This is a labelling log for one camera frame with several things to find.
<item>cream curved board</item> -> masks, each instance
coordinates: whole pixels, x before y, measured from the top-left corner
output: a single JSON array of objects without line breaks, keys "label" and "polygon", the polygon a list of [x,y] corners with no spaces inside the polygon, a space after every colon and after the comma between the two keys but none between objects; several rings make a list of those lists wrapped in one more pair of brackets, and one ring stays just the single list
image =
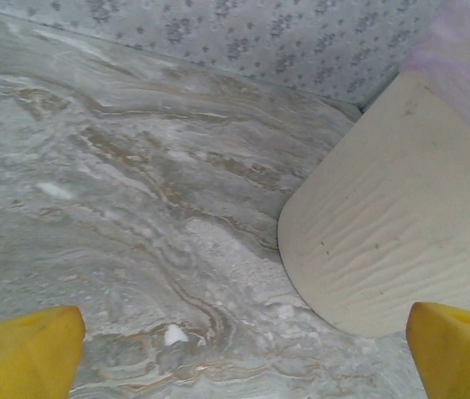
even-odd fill
[{"label": "cream curved board", "polygon": [[414,302],[470,309],[470,129],[400,75],[289,199],[286,271],[336,328],[403,331]]}]

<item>yellow object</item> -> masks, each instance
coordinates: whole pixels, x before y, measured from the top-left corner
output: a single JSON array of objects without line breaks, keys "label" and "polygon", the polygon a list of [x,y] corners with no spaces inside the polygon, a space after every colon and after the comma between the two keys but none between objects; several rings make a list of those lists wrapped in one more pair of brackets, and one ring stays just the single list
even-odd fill
[{"label": "yellow object", "polygon": [[470,399],[470,312],[415,303],[407,341],[429,399]]},{"label": "yellow object", "polygon": [[0,399],[66,399],[85,333],[74,306],[0,322]]}]

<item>marble floor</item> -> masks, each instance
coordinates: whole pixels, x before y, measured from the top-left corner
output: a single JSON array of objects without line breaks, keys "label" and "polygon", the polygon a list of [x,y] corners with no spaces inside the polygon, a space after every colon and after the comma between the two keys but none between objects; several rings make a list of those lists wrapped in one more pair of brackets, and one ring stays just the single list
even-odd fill
[{"label": "marble floor", "polygon": [[71,398],[423,398],[403,334],[348,336],[276,223],[337,107],[0,16],[0,319],[76,304]]}]

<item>wall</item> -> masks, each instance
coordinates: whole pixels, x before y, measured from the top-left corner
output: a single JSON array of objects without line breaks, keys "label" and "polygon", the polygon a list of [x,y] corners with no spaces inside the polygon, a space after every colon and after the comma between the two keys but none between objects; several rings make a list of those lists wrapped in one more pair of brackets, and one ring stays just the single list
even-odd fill
[{"label": "wall", "polygon": [[0,0],[0,12],[364,105],[441,0]]}]

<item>marble veining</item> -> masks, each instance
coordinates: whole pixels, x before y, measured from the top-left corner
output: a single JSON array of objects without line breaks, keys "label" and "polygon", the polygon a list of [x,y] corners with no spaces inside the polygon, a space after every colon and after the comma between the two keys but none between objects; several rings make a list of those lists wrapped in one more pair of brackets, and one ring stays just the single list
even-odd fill
[{"label": "marble veining", "polygon": [[77,304],[71,398],[423,398],[403,334],[300,299],[279,212],[353,126],[319,99],[0,16],[0,319]]}]

